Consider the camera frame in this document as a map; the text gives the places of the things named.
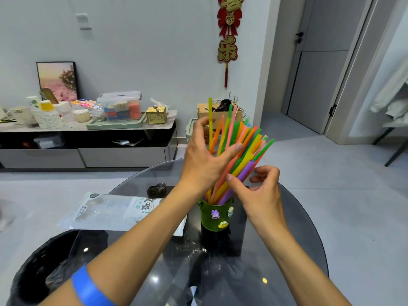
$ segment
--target red bow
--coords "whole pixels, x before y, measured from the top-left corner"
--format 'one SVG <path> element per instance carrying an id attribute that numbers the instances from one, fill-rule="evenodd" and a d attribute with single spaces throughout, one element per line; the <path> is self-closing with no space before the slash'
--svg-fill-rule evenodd
<path id="1" fill-rule="evenodd" d="M 241 24 L 240 19 L 242 18 L 242 10 L 237 9 L 233 13 L 227 12 L 226 9 L 220 8 L 218 11 L 218 26 L 221 29 L 220 36 L 224 37 L 227 35 L 228 29 L 231 30 L 231 35 L 238 35 L 237 28 Z"/>

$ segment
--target gray door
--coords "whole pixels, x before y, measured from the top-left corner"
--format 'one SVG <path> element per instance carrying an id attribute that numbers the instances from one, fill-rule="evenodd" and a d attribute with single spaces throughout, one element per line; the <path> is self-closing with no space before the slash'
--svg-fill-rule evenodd
<path id="1" fill-rule="evenodd" d="M 283 112 L 323 133 L 372 0 L 307 0 Z"/>

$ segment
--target hand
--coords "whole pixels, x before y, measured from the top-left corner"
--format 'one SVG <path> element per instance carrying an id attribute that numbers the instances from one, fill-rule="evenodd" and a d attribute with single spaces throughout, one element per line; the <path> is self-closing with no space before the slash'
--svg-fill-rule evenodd
<path id="1" fill-rule="evenodd" d="M 194 123 L 193 135 L 184 155 L 181 182 L 189 188 L 198 189 L 200 195 L 209 190 L 220 178 L 228 163 L 243 149 L 243 144 L 231 145 L 219 157 L 213 157 L 206 147 L 204 129 L 208 117 Z"/>
<path id="2" fill-rule="evenodd" d="M 237 193 L 249 221 L 261 237 L 270 231 L 288 231 L 278 188 L 279 169 L 265 165 L 257 167 L 255 173 L 257 175 L 251 177 L 249 181 L 262 182 L 261 186 L 247 189 L 231 174 L 227 175 L 228 185 Z"/>

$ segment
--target gold decorative box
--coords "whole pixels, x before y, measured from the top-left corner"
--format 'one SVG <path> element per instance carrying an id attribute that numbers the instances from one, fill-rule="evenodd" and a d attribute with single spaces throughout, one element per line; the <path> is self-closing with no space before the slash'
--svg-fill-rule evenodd
<path id="1" fill-rule="evenodd" d="M 165 106 L 159 106 L 157 108 L 149 107 L 146 110 L 146 115 L 148 124 L 166 123 L 167 121 L 167 111 Z"/>

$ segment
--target bundle of straws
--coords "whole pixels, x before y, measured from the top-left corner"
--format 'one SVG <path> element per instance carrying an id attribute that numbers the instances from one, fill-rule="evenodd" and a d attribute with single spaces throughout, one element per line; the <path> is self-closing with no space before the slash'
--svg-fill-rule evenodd
<path id="1" fill-rule="evenodd" d="M 252 173 L 258 162 L 268 150 L 268 148 L 275 142 L 273 139 L 267 142 L 268 137 L 262 136 L 261 129 L 258 127 L 251 127 L 248 119 L 245 122 L 235 121 L 237 113 L 237 106 L 230 105 L 227 120 L 222 120 L 217 125 L 213 137 L 213 112 L 212 112 L 212 98 L 208 99 L 209 119 L 210 119 L 210 143 L 209 151 L 215 154 L 214 148 L 218 141 L 218 137 L 222 130 L 220 144 L 218 146 L 217 156 L 220 156 L 232 144 L 244 144 L 242 151 L 231 160 L 227 168 L 221 175 L 221 178 L 216 182 L 215 186 L 208 190 L 204 201 L 213 205 L 224 205 L 230 200 L 233 195 L 232 189 L 228 187 L 225 180 L 227 174 L 232 174 L 241 182 L 244 182 Z"/>

